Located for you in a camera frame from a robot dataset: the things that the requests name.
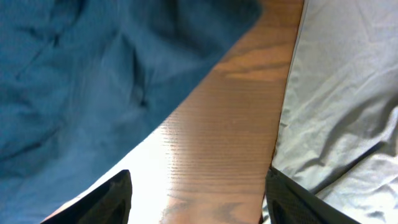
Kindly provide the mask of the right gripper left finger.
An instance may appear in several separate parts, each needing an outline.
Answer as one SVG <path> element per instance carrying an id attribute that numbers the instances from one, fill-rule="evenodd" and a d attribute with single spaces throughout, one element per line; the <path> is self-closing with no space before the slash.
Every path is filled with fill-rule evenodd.
<path id="1" fill-rule="evenodd" d="M 122 170 L 43 224 L 127 224 L 131 197 L 131 175 Z"/>

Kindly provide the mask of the dark blue shorts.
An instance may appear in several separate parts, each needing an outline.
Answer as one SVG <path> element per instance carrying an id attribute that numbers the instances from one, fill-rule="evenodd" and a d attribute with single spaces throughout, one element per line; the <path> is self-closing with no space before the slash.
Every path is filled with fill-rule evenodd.
<path id="1" fill-rule="evenodd" d="M 153 132 L 257 1 L 1 2 L 1 222 L 39 223 Z"/>

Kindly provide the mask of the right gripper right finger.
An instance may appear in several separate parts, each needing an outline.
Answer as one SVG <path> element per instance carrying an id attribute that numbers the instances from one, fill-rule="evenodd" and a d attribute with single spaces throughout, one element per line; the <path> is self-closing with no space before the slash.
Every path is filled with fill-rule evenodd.
<path id="1" fill-rule="evenodd" d="M 267 171 L 265 196 L 273 224 L 359 224 L 273 167 Z"/>

